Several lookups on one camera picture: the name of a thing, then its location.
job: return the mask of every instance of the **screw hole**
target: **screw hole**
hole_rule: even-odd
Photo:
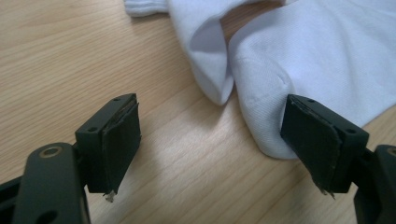
[[[91,128],[88,130],[88,132],[92,133],[92,132],[95,132],[96,130],[98,130],[96,127],[91,127]]]
[[[58,213],[56,211],[48,211],[44,214],[42,214],[37,221],[35,222],[36,224],[48,224],[51,223],[53,220],[56,219],[58,216]]]
[[[62,150],[62,147],[48,147],[40,152],[41,158],[49,158],[58,155]]]
[[[356,131],[353,130],[353,129],[346,129],[346,132],[347,132],[347,133],[356,133]]]

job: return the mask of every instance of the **white cloth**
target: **white cloth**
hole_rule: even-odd
[[[198,84],[222,105],[235,81],[263,153],[296,157],[279,136],[288,93],[313,98],[359,126],[395,105],[393,0],[299,0],[249,22],[227,49],[219,19],[247,2],[167,4]]]
[[[168,12],[166,0],[124,0],[125,11],[132,17]]]

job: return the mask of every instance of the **white towel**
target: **white towel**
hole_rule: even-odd
[[[359,126],[395,105],[393,0],[299,0],[249,22],[227,49],[219,19],[249,2],[169,0],[167,7],[198,84],[222,105],[235,81],[263,153],[296,158],[279,136],[288,93],[313,98]]]
[[[132,17],[168,12],[166,0],[124,0],[125,11]]]

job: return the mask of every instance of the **light wooden surface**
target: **light wooden surface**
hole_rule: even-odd
[[[227,38],[275,5],[238,8]],[[167,15],[131,20],[121,0],[0,0],[0,182],[111,98],[136,92],[143,140],[114,203],[89,195],[93,223],[355,223],[353,187],[323,196],[299,161],[260,153],[236,92],[212,104]],[[364,129],[396,145],[396,107]]]

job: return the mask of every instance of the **table surface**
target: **table surface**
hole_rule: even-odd
[[[226,38],[276,4],[240,7]],[[324,196],[299,161],[260,153],[234,91],[196,85],[167,15],[129,18],[121,0],[0,0],[0,182],[113,97],[136,92],[143,139],[114,203],[89,194],[93,223],[355,223],[353,197]],[[364,127],[396,145],[396,106]]]

